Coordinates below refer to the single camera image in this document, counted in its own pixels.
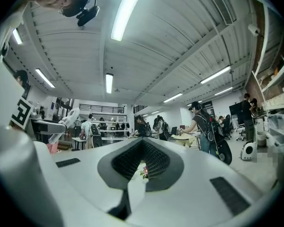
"ceiling vent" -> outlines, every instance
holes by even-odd
[[[233,20],[231,18],[230,10],[226,6],[226,3],[228,3],[228,1],[226,0],[212,0],[212,1],[214,2],[218,11],[220,12],[225,24],[231,25],[233,23]]]

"ceiling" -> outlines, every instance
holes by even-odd
[[[114,103],[162,105],[178,93],[176,101],[187,103],[246,83],[250,0],[139,0],[118,42],[110,34],[120,2],[98,0],[98,16],[83,28],[75,17],[30,4],[18,28],[23,44],[11,38],[6,61],[26,69],[30,83],[47,94]],[[232,73],[200,84],[228,65]],[[105,91],[107,72],[114,75],[112,94]]]

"white shirt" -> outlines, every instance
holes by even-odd
[[[85,121],[81,124],[81,129],[84,130],[85,135],[88,137],[90,135],[89,129],[91,127],[92,123],[89,121]]]
[[[157,124],[157,131],[159,132],[159,134],[163,133],[162,126],[163,126],[163,122],[161,120],[159,120],[159,122]]]

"black pants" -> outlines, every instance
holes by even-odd
[[[244,127],[246,132],[246,141],[254,141],[254,121],[253,119],[244,120]]]
[[[164,133],[159,134],[159,139],[160,139],[160,140],[165,140],[165,141],[167,141],[167,139],[166,139]]]

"pink object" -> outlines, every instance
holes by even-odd
[[[46,144],[46,145],[47,145],[47,148],[48,148],[48,150],[49,150],[49,152],[50,152],[51,154],[57,153],[57,150],[58,150],[58,143],[59,143],[59,141],[57,141],[57,142],[54,143],[54,144]]]

